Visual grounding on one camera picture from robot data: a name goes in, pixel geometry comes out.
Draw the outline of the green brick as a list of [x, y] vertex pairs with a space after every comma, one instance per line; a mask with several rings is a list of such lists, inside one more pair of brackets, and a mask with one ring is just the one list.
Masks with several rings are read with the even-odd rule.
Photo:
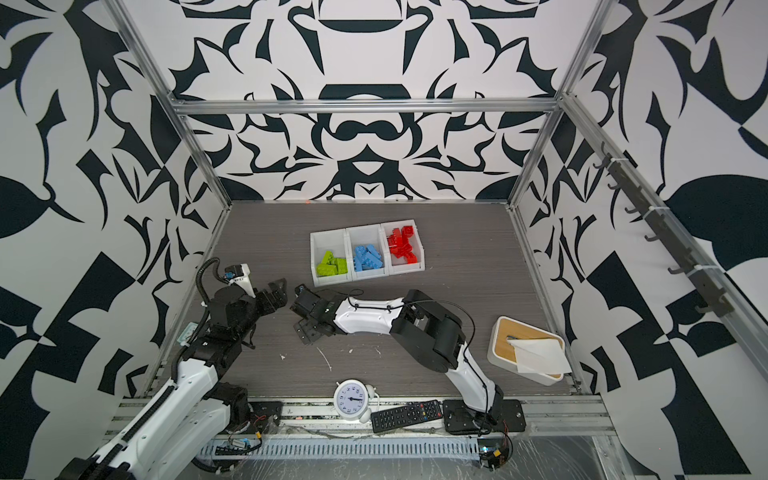
[[338, 275], [338, 269], [335, 265], [329, 265], [329, 264], [318, 264], [315, 268], [316, 274], [318, 277], [330, 277]]
[[338, 275], [346, 275], [348, 273], [347, 261], [345, 258], [335, 258], [333, 264]]
[[322, 260], [320, 262], [320, 265], [326, 265], [329, 267], [336, 267], [336, 258], [332, 251], [326, 250]]

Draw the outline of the blue brick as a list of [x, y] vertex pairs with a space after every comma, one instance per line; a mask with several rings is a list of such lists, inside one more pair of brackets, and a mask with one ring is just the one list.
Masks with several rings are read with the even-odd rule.
[[355, 246], [353, 248], [353, 262], [356, 272], [384, 268], [383, 258], [373, 244]]

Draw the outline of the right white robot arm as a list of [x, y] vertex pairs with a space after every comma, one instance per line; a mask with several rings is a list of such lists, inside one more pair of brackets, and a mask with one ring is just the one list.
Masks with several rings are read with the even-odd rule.
[[363, 300], [348, 294], [327, 299], [301, 284], [291, 310], [302, 342], [322, 336], [378, 334], [392, 337], [420, 365], [443, 373], [461, 394], [464, 408], [478, 421], [500, 420], [504, 393], [481, 369], [461, 320], [420, 290], [393, 300]]

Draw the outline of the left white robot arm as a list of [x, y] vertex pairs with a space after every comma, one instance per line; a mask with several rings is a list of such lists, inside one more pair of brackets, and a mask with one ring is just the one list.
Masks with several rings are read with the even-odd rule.
[[163, 387], [137, 416], [88, 458], [72, 459], [62, 479], [174, 479], [222, 432], [240, 432], [253, 412], [244, 387], [226, 383], [257, 321], [288, 302], [285, 279], [253, 287], [245, 264], [218, 270], [203, 263], [195, 277], [203, 316], [170, 366]]

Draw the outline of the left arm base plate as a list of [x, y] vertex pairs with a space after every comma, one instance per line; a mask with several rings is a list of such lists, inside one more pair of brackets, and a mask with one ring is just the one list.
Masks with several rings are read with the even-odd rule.
[[281, 424], [282, 410], [282, 401], [250, 401], [249, 423], [241, 434], [265, 435], [276, 430]]

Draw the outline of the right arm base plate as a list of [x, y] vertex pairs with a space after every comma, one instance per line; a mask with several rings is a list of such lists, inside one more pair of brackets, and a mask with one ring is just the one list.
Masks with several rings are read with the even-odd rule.
[[504, 399], [494, 405], [493, 411], [497, 413], [494, 421], [481, 412], [469, 409], [462, 400], [445, 400], [442, 402], [442, 410], [444, 428], [452, 435], [472, 435], [488, 431], [520, 433], [527, 427], [522, 405], [514, 399]]

